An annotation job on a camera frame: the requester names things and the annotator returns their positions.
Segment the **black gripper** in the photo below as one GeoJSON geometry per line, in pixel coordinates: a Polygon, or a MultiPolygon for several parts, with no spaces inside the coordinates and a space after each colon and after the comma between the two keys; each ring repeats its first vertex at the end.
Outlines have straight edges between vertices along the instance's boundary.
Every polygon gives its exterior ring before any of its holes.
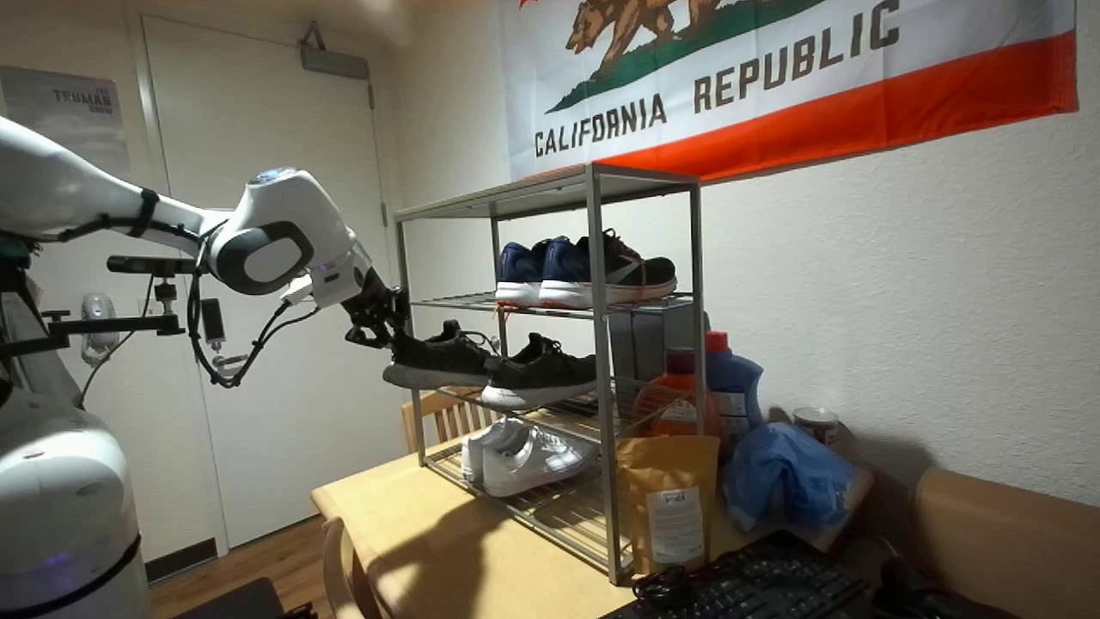
{"type": "Polygon", "coordinates": [[[384,285],[365,285],[343,310],[349,340],[365,347],[390,347],[406,323],[406,296],[384,285]]]}

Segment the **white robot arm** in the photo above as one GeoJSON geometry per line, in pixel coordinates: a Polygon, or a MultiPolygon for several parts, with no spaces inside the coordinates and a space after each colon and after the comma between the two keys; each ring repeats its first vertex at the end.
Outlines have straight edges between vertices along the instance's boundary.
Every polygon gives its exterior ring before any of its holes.
{"type": "Polygon", "coordinates": [[[193,206],[127,183],[47,134],[0,120],[4,393],[0,393],[0,619],[150,619],[145,533],[131,462],[63,352],[127,347],[142,330],[182,338],[218,384],[248,359],[219,360],[198,291],[149,300],[133,316],[67,316],[39,307],[32,255],[95,230],[155,239],[127,267],[155,285],[219,282],[268,296],[274,330],[336,307],[351,338],[382,347],[402,325],[398,296],[343,224],[316,174],[288,166],[240,186],[235,206],[193,206]]]}

